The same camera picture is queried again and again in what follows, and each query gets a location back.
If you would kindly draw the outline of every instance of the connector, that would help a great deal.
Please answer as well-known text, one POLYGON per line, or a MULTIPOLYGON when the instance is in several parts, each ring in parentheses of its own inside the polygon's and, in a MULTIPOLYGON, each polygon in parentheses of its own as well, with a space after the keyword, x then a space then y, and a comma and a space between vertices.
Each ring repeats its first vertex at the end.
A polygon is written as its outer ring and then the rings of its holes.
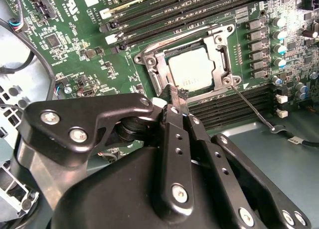
POLYGON ((286 95, 276 94, 276 99, 277 99, 277 102, 280 103, 280 104, 288 102, 288 96, 286 96, 286 95))
POLYGON ((276 112, 277 112, 278 117, 280 117, 280 118, 288 117, 288 111, 286 111, 286 110, 282 111, 280 109, 277 109, 276 112))

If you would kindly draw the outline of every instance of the cable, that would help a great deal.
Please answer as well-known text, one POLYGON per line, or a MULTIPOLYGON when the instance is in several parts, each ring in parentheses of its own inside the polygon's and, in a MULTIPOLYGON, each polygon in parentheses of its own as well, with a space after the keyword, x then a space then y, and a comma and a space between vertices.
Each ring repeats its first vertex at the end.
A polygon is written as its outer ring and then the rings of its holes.
POLYGON ((23 113, 22 108, 15 106, 15 105, 11 105, 11 104, 0 103, 0 108, 12 108, 12 109, 19 110, 21 113, 23 113))
POLYGON ((15 0, 18 5, 18 14, 19 14, 19 20, 17 22, 11 22, 9 21, 9 24, 13 27, 15 31, 19 31, 22 29, 24 25, 24 17, 23 17, 23 10, 20 0, 15 0))
POLYGON ((21 66, 19 66, 18 68, 0 67, 0 73, 2 73, 2 74, 13 74, 13 73, 16 73, 16 72, 18 72, 20 70, 23 70, 26 67, 28 67, 31 64, 33 59, 34 59, 34 53, 32 51, 30 51, 30 54, 29 54, 28 58, 26 59, 26 61, 21 66))
POLYGON ((55 75, 52 71, 51 65, 46 61, 46 59, 42 56, 42 54, 33 46, 33 44, 26 38, 24 34, 14 32, 12 28, 10 27, 10 25, 1 18, 0 18, 0 26, 4 27, 5 29, 13 33, 18 39, 20 39, 42 63, 50 80, 50 85, 49 85, 49 90, 46 96, 46 100, 52 100, 53 92, 55 88, 55 75))

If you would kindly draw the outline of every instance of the green circuit board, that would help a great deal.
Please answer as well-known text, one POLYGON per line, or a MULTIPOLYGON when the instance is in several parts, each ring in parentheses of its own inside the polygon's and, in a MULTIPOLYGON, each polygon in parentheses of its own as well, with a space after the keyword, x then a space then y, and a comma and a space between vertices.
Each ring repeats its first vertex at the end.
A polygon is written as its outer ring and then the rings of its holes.
MULTIPOLYGON (((297 108, 297 103, 307 97, 319 95, 315 80, 318 38, 303 35, 305 30, 319 32, 319 14, 307 8, 307 0, 21 1, 23 31, 52 65, 59 98, 133 92, 152 98, 156 96, 154 85, 145 65, 134 62, 137 54, 152 43, 197 28, 229 24, 235 26, 227 38, 229 60, 232 74, 241 78, 240 91, 273 83, 276 76, 288 87, 291 108, 297 108), (284 26, 274 25, 278 17, 285 19, 284 26), (278 30, 287 36, 277 39, 274 34, 278 30), (112 35, 116 39, 109 42, 107 38, 112 35), (275 52, 277 44, 285 46, 286 52, 275 52), (252 59, 253 52, 260 56, 252 59), (279 67, 276 59, 284 59, 286 66, 279 67), (304 97, 296 96, 298 83, 309 89, 304 97)), ((6 2, 17 14, 15 0, 6 2)), ((207 36, 204 34, 187 41, 207 36)), ((190 95, 206 93, 212 87, 191 91, 190 95)), ((189 105, 229 94, 233 92, 228 90, 189 105)))

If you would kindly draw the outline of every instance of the black cable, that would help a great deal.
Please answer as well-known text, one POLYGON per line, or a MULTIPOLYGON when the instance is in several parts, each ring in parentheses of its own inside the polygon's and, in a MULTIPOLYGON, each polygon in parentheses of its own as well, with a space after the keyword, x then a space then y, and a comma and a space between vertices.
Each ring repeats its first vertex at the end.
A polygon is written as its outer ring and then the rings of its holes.
POLYGON ((15 106, 15 105, 11 105, 11 104, 5 104, 5 103, 0 103, 0 108, 12 108, 12 109, 17 109, 19 110, 21 113, 23 113, 23 109, 15 106))
POLYGON ((30 51, 30 54, 28 56, 28 58, 26 59, 26 61, 21 65, 19 66, 18 68, 6 68, 6 67, 0 67, 0 73, 2 74, 12 74, 12 73, 16 73, 20 70, 23 70, 25 69, 26 67, 28 67, 32 60, 34 58, 34 53, 32 51, 30 51))
POLYGON ((18 13, 19 13, 19 22, 23 23, 23 10, 22 10, 22 5, 20 0, 15 0, 17 5, 18 5, 18 13))
POLYGON ((55 75, 52 71, 51 65, 46 61, 46 59, 42 56, 42 54, 33 46, 33 44, 28 40, 28 38, 23 33, 14 32, 13 29, 10 27, 10 25, 6 21, 4 21, 2 18, 0 18, 0 26, 4 27, 5 29, 13 33, 18 39, 20 39, 42 63, 50 79, 50 86, 46 96, 46 100, 52 100, 54 88, 55 88, 55 75))

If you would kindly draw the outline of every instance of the silver screw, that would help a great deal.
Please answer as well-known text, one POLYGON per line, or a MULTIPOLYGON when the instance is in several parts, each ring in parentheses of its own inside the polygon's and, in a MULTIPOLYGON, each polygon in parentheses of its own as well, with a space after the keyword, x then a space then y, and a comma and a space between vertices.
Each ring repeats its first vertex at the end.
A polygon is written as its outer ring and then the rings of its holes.
POLYGON ((317 78, 318 78, 318 73, 317 73, 317 72, 312 72, 312 73, 309 75, 309 78, 310 78, 310 79, 317 79, 317 78))
POLYGON ((302 225, 307 225, 306 221, 303 219, 299 212, 295 212, 295 217, 298 219, 298 221, 300 221, 302 225))
POLYGON ((247 226, 249 227, 254 226, 254 219, 246 209, 240 208, 239 215, 247 226))
POLYGON ((227 144, 228 141, 226 138, 224 138, 223 136, 220 136, 220 140, 224 143, 224 144, 227 144))
POLYGON ((60 117, 56 113, 52 112, 45 112, 42 113, 40 116, 42 122, 49 124, 49 125, 54 125, 60 122, 60 117))
POLYGON ((88 139, 88 135, 82 129, 73 129, 70 132, 70 138, 77 143, 83 143, 88 139))
POLYGON ((197 118, 195 118, 195 117, 193 117, 193 122, 196 123, 196 124, 200 123, 200 121, 197 118))
POLYGON ((293 226, 295 224, 293 218, 289 215, 288 212, 283 211, 283 216, 286 219, 286 221, 288 222, 289 225, 293 226))
POLYGON ((70 94, 70 93, 72 93, 72 88, 70 88, 70 87, 65 87, 65 88, 64 88, 64 93, 65 93, 65 94, 70 94))
POLYGON ((179 203, 186 203, 188 196, 186 190, 180 185, 173 185, 171 188, 171 193, 176 201, 179 203))
POLYGON ((171 111, 173 111, 176 114, 179 113, 179 110, 177 108, 175 108, 175 107, 171 107, 170 109, 171 109, 171 111))
POLYGON ((146 106, 149 106, 149 104, 150 104, 146 98, 141 98, 140 102, 143 103, 146 106))

